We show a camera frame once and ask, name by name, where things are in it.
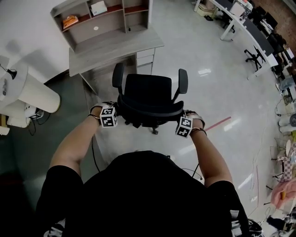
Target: white floor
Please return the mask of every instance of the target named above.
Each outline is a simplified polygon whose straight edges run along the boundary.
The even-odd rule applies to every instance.
[[[259,207],[251,217],[262,221],[268,208],[262,204],[270,194],[265,185],[274,172],[270,147],[280,137],[274,109],[281,97],[275,77],[269,71],[248,81],[254,66],[245,62],[244,49],[253,51],[253,45],[242,32],[234,41],[221,41],[219,24],[205,20],[193,8],[189,0],[154,0],[152,25],[165,47],[156,50],[153,74],[170,77],[174,93],[178,69],[187,70],[188,92],[179,100],[197,111],[206,127],[231,117],[209,130],[208,137],[225,158],[247,215]],[[148,128],[126,126],[119,119],[116,129],[97,134],[98,144],[107,162],[126,152],[153,150],[173,155],[181,168],[194,169],[193,143],[174,134],[176,125],[160,126],[156,136]]]

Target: chair armrest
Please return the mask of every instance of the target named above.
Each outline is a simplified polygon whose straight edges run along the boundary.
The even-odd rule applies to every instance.
[[[113,71],[112,86],[115,88],[118,88],[120,94],[122,94],[121,83],[122,83],[123,72],[124,72],[124,64],[122,62],[117,63]]]
[[[179,69],[179,87],[174,95],[172,102],[174,103],[179,94],[186,94],[188,89],[188,75],[186,70]]]

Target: sleeve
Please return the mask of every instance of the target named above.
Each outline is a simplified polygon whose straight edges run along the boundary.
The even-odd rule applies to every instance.
[[[81,177],[73,169],[59,165],[48,170],[36,207],[39,236],[65,219],[79,201],[82,187]]]
[[[212,212],[217,217],[219,235],[249,237],[245,210],[232,183],[219,181],[208,187]]]

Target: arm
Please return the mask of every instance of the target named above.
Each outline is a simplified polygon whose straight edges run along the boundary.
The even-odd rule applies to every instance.
[[[194,119],[193,127],[202,128],[201,120]],[[227,164],[205,133],[203,131],[195,131],[190,136],[196,147],[205,186],[209,187],[211,184],[222,180],[232,182]]]
[[[102,107],[94,107],[92,114],[100,116]],[[67,166],[80,175],[80,162],[83,160],[90,141],[99,128],[98,120],[87,117],[72,132],[70,132],[56,150],[50,168],[56,165]]]

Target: black t-shirt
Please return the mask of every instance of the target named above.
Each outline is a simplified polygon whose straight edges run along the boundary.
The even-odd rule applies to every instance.
[[[85,184],[68,167],[50,168],[36,214],[38,236],[51,236],[57,229],[62,236],[231,237],[240,231],[248,236],[233,184],[219,181],[206,188],[152,151],[121,155]],[[236,223],[239,229],[232,230]]]

